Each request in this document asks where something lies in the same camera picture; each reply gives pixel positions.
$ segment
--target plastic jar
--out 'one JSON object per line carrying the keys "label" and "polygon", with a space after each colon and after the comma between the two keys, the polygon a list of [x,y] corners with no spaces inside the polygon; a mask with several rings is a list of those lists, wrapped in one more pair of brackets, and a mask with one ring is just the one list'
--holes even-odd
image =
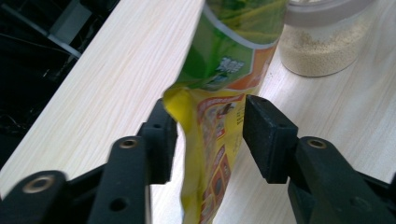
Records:
{"label": "plastic jar", "polygon": [[307,77],[326,76],[348,67],[364,46],[376,2],[290,1],[278,45],[282,63]]}

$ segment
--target snack bag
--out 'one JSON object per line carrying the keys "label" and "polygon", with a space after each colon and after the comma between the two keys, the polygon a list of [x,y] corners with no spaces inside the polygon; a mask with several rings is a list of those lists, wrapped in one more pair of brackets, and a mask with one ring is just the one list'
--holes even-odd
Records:
{"label": "snack bag", "polygon": [[186,135],[183,222],[211,223],[242,140],[245,98],[260,87],[287,0],[206,0],[190,51],[163,102]]}

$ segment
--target food image on packaging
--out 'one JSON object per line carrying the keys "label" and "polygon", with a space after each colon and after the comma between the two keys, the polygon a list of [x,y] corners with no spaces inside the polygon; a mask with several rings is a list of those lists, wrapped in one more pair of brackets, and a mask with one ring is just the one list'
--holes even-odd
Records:
{"label": "food image on packaging", "polygon": [[183,223],[211,223],[242,141],[247,94],[276,50],[288,0],[206,0],[186,60],[163,95],[186,136]]}

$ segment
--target wooden table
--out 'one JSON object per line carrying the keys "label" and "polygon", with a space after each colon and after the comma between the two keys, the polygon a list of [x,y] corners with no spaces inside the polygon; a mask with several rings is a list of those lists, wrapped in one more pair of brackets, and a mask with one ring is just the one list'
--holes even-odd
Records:
{"label": "wooden table", "polygon": [[[276,53],[260,92],[299,128],[335,144],[353,167],[389,182],[396,172],[396,2],[380,0],[359,59],[327,77],[300,77]],[[103,164],[112,143],[134,135],[174,82],[199,1],[120,1],[103,29],[0,173],[4,196],[42,170],[69,178]],[[184,140],[172,182],[153,186],[154,223],[179,223]],[[267,185],[245,145],[215,223],[294,223],[286,186]]]}

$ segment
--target white jar lid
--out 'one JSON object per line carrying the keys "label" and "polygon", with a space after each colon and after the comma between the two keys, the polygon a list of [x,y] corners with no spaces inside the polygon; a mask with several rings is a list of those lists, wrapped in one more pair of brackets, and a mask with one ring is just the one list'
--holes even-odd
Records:
{"label": "white jar lid", "polygon": [[322,26],[348,18],[363,11],[376,0],[289,1],[285,23],[291,26]]}

